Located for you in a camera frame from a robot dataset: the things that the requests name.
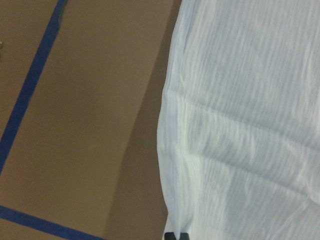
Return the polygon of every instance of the blue tape strip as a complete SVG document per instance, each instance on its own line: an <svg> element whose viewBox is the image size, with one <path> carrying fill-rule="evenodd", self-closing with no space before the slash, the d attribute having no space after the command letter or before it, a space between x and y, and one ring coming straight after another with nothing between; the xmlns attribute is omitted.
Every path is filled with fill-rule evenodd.
<svg viewBox="0 0 320 240"><path fill-rule="evenodd" d="M68 240L105 240L35 216L0 206L0 218Z"/></svg>
<svg viewBox="0 0 320 240"><path fill-rule="evenodd" d="M59 31L67 0L58 0L0 141L0 174Z"/></svg>

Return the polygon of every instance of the white fabric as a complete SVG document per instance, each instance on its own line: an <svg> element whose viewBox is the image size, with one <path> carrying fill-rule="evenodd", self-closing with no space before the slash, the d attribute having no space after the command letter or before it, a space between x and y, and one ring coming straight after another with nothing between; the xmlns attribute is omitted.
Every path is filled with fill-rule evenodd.
<svg viewBox="0 0 320 240"><path fill-rule="evenodd" d="M182 0L157 130L165 232L320 240L319 26L319 0Z"/></svg>

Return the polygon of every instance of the blue tape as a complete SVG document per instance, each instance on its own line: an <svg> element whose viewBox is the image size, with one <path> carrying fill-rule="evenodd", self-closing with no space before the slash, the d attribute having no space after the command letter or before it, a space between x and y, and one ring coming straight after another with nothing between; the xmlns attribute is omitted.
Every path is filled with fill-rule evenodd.
<svg viewBox="0 0 320 240"><path fill-rule="evenodd" d="M0 206L0 218L20 224L47 234L68 240L105 240L87 233L52 223L41 218L27 215L10 208Z"/></svg>
<svg viewBox="0 0 320 240"><path fill-rule="evenodd" d="M67 0L58 0L0 141L0 174L59 31Z"/></svg>

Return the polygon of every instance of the black object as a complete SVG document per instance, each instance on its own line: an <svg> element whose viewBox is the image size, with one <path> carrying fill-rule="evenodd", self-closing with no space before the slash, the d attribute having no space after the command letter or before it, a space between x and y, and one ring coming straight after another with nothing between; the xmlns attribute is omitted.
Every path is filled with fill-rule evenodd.
<svg viewBox="0 0 320 240"><path fill-rule="evenodd" d="M166 232L164 234L164 240L177 240L175 234L173 232ZM190 240L189 234L186 232L180 233L180 240Z"/></svg>

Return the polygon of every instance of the wrinkled fabric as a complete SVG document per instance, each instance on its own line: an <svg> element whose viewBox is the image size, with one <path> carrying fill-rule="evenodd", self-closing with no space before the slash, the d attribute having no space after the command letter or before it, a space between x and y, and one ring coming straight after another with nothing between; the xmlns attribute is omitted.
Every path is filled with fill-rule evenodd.
<svg viewBox="0 0 320 240"><path fill-rule="evenodd" d="M182 0L157 129L164 232L320 239L319 26L318 0Z"/></svg>

